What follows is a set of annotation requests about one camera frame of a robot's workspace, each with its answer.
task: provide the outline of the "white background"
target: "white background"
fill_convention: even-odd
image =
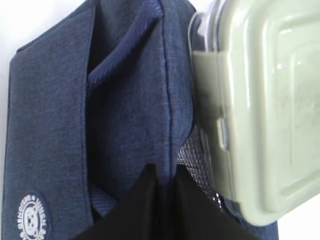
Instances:
[[[62,20],[83,1],[0,0],[0,186],[3,184],[10,59],[19,47]],[[190,0],[198,10],[205,9],[210,1]],[[280,240],[320,240],[320,195],[280,219],[279,235]]]

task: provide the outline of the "denim fabric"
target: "denim fabric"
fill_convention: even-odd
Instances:
[[[184,0],[89,0],[18,50],[10,65],[2,239],[20,239],[18,208],[31,192],[46,203],[50,240],[91,226],[101,191],[112,209],[148,163],[170,195],[193,124],[185,37],[193,12]],[[101,191],[89,191],[92,185]]]
[[[241,225],[262,240],[279,240],[278,223],[267,226],[253,226],[243,219],[239,219]]]

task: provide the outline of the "plastic food container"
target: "plastic food container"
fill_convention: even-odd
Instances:
[[[189,28],[213,187],[270,224],[320,193],[320,1],[215,0]]]

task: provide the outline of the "stitching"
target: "stitching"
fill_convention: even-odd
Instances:
[[[11,66],[10,66],[10,71],[9,71],[9,82],[8,82],[8,103],[7,103],[7,116],[6,116],[6,137],[5,137],[5,156],[4,156],[4,163],[3,163],[3,188],[2,188],[2,213],[1,213],[1,219],[5,219],[4,218],[4,211],[3,211],[3,207],[4,207],[4,203],[5,203],[5,193],[6,193],[6,165],[7,165],[7,154],[8,154],[8,139],[9,139],[9,122],[10,122],[10,118],[11,118],[11,84],[12,84],[12,75],[11,75]],[[1,239],[4,239],[4,221],[1,221]]]
[[[90,44],[91,44],[91,37],[92,37],[92,33],[93,33],[93,24],[94,24],[94,21],[95,21],[95,11],[96,11],[96,6],[93,6],[92,9],[91,9],[91,23],[90,23],[90,34],[89,34],[89,37],[88,37],[88,40],[87,40],[87,45],[86,45],[86,49],[87,49],[87,52],[86,52],[86,56],[89,55],[89,52],[90,52]],[[86,89],[87,89],[87,77],[88,77],[88,68],[86,67],[85,68],[86,71],[84,73],[84,76],[83,76],[83,79],[85,79],[85,83],[83,84],[82,83],[82,89],[81,89],[81,104],[80,104],[80,108],[81,108],[81,116],[80,116],[80,124],[81,124],[81,134],[80,134],[80,137],[81,137],[81,158],[82,158],[82,161],[81,161],[81,167],[82,167],[82,188],[83,188],[83,198],[84,198],[84,204],[85,204],[85,213],[87,215],[87,220],[89,222],[89,224],[92,224],[92,219],[91,217],[89,216],[89,209],[88,209],[88,202],[87,202],[87,198],[86,198],[86,186],[85,186],[85,179],[87,178],[88,180],[88,176],[85,175],[85,161],[87,160],[87,156],[85,156],[85,154],[87,154],[87,151],[85,150],[85,147],[86,147],[86,144],[84,143],[85,139],[86,139],[86,129],[85,129],[85,123],[84,121],[86,120],[86,109],[85,109],[85,100],[84,98],[86,97]]]
[[[172,173],[172,107],[171,107],[171,101],[170,101],[170,91],[169,91],[169,67],[168,67],[168,56],[167,56],[167,48],[166,48],[166,41],[165,41],[165,12],[163,10],[163,6],[161,5],[161,2],[159,1],[159,5],[162,8],[163,12],[163,18],[161,21],[162,24],[162,44],[163,44],[163,56],[164,56],[164,67],[165,67],[165,83],[166,83],[166,95],[168,100],[168,111],[169,111],[169,177],[170,180],[172,179],[173,173]]]

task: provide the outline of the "bear logo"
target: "bear logo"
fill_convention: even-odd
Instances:
[[[22,240],[45,240],[48,220],[45,207],[37,194],[26,195],[18,208],[17,223]]]

